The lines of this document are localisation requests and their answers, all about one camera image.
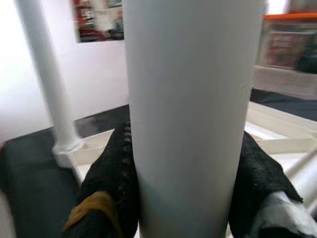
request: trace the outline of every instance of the white wall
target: white wall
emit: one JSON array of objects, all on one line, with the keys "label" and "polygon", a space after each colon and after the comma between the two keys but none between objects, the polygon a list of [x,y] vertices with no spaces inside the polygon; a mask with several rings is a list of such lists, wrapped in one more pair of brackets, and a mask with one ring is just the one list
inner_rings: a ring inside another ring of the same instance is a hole
[{"label": "white wall", "polygon": [[[127,104],[124,42],[76,43],[71,0],[45,0],[74,119]],[[0,7],[0,143],[51,126],[14,0]]]}]

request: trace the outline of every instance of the white cylinder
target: white cylinder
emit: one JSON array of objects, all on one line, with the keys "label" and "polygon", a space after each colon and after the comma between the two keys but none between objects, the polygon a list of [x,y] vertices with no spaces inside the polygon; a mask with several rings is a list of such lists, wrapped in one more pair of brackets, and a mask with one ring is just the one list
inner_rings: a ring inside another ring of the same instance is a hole
[{"label": "white cylinder", "polygon": [[254,65],[254,0],[126,0],[143,238],[224,233]]},{"label": "white cylinder", "polygon": [[56,153],[82,145],[70,115],[69,101],[57,66],[40,0],[17,0],[34,63],[54,124]]}]

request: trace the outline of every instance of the yellow strap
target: yellow strap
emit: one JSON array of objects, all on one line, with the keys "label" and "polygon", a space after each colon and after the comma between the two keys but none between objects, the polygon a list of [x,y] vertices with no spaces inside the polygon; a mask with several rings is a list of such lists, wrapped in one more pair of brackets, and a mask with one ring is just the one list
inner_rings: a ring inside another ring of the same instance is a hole
[{"label": "yellow strap", "polygon": [[95,192],[93,195],[87,197],[84,201],[82,201],[82,203],[71,210],[68,221],[64,225],[63,230],[66,231],[68,228],[76,224],[91,210],[103,211],[105,215],[110,219],[119,238],[124,238],[119,224],[115,202],[107,192],[101,191]]}]

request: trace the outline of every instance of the pole base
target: pole base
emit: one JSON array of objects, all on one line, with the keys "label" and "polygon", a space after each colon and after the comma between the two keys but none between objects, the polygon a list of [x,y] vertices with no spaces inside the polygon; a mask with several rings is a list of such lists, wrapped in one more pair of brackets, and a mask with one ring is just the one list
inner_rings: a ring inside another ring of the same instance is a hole
[{"label": "pole base", "polygon": [[74,144],[71,148],[62,148],[58,144],[55,144],[52,152],[56,158],[58,166],[62,168],[73,168],[76,166],[71,154],[81,149],[85,145],[84,140],[78,139],[78,142]]}]

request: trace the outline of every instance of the white metal post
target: white metal post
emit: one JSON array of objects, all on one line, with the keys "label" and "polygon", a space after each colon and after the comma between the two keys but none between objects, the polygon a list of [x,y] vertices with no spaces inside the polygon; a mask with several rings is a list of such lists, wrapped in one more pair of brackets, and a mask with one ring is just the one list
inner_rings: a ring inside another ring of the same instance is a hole
[{"label": "white metal post", "polygon": [[126,0],[143,238],[223,237],[254,65],[254,0]]},{"label": "white metal post", "polygon": [[56,143],[53,152],[60,166],[71,167],[69,152],[80,148],[83,142],[71,118],[68,97],[60,76],[41,1],[16,1],[54,124]]}]

